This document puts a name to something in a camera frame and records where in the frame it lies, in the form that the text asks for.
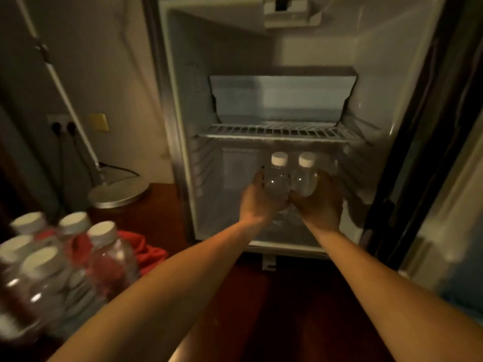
metal bracket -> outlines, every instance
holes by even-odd
[[[277,256],[273,254],[262,255],[262,270],[275,272],[277,266]]]

person's left hand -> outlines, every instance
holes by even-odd
[[[275,201],[262,186],[263,171],[258,171],[242,192],[239,220],[250,220],[268,224],[275,214],[288,206],[288,201]]]

refrigerator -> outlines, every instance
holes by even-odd
[[[143,0],[186,235],[270,155],[340,178],[341,231],[398,269],[481,110],[481,0]],[[247,249],[324,258],[286,221]]]

person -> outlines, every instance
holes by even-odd
[[[50,361],[168,361],[238,256],[288,205],[266,195],[261,172],[241,197],[236,224],[154,268],[101,309]],[[480,325],[341,234],[342,196],[327,173],[319,172],[311,196],[291,192],[289,200],[397,362],[483,361]]]

white wire shelf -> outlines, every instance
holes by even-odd
[[[213,139],[262,139],[284,141],[351,142],[362,140],[349,128],[337,127],[295,127],[242,124],[213,124],[200,137]]]

